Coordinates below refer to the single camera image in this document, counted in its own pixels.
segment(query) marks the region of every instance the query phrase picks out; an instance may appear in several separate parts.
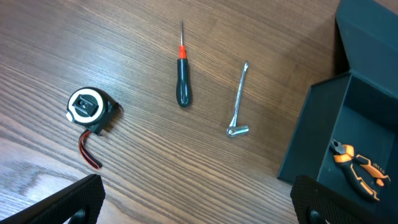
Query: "wooden table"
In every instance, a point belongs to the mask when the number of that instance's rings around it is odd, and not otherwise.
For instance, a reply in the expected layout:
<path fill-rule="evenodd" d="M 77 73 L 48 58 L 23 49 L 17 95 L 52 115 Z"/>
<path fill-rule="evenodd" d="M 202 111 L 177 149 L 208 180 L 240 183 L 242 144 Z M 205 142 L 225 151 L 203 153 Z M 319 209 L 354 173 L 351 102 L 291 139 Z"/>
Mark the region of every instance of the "wooden table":
<path fill-rule="evenodd" d="M 98 223 L 296 223 L 276 179 L 308 87 L 346 69 L 339 0 L 0 0 L 0 220 L 88 174 Z M 175 99 L 180 20 L 193 104 Z M 239 124 L 227 138 L 245 60 Z M 69 96 L 124 108 L 80 156 Z"/>

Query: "socket wrench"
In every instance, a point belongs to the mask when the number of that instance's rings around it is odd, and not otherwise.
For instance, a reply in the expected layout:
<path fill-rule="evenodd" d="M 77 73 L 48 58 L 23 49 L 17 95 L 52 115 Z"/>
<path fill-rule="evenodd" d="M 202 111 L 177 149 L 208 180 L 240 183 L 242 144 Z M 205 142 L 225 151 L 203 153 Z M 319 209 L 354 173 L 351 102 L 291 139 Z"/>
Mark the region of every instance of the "socket wrench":
<path fill-rule="evenodd" d="M 243 70 L 242 70 L 241 81 L 239 83 L 238 94 L 236 95 L 234 117 L 232 118 L 232 121 L 229 124 L 228 129 L 226 130 L 226 134 L 232 138 L 242 135 L 242 134 L 247 134 L 249 132 L 249 127 L 247 125 L 236 127 L 236 120 L 238 119 L 239 104 L 241 102 L 241 97 L 242 97 L 242 92 L 243 92 L 244 77 L 246 76 L 246 71 L 248 70 L 248 67 L 249 67 L 249 62 L 245 61 Z"/>

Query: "pliers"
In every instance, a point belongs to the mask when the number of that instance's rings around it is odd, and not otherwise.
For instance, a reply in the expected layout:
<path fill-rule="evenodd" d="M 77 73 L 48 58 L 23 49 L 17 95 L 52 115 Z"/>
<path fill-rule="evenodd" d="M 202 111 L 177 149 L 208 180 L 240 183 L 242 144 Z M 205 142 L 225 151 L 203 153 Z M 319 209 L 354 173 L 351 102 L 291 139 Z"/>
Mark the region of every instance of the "pliers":
<path fill-rule="evenodd" d="M 340 167 L 348 182 L 356 189 L 360 195 L 370 201 L 380 201 L 377 197 L 377 192 L 369 187 L 368 184 L 359 177 L 354 168 L 353 162 L 359 164 L 367 172 L 369 172 L 372 177 L 376 178 L 376 183 L 378 186 L 382 187 L 391 182 L 388 175 L 384 175 L 384 170 L 380 168 L 376 163 L 372 163 L 370 159 L 354 153 L 354 147 L 341 144 L 336 139 L 330 141 L 330 149 L 335 154 L 333 157 L 338 167 Z"/>

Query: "toolbox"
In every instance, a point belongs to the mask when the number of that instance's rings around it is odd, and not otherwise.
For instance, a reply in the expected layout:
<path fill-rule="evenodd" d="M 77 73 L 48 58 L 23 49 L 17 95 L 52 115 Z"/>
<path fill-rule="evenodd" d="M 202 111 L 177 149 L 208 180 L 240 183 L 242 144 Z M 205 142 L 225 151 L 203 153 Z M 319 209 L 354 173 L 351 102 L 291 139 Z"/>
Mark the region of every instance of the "toolbox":
<path fill-rule="evenodd" d="M 336 20 L 350 70 L 310 87 L 278 178 L 313 180 L 398 223 L 398 16 L 372 0 L 342 0 Z M 336 165 L 331 139 L 349 144 L 388 174 L 380 187 L 356 169 L 379 202 L 365 200 Z"/>

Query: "screwdriver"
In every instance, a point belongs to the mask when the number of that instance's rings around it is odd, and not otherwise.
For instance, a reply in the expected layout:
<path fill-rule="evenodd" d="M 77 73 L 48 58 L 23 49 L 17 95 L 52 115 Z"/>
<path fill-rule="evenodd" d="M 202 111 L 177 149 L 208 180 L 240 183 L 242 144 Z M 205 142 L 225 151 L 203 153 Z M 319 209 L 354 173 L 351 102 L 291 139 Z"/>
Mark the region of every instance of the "screwdriver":
<path fill-rule="evenodd" d="M 183 25 L 181 25 L 181 45 L 180 45 L 180 57 L 177 60 L 177 90 L 176 97 L 178 105 L 181 107 L 187 107 L 191 103 L 191 86 L 189 84 L 189 64 L 187 59 L 187 53 L 183 42 Z"/>

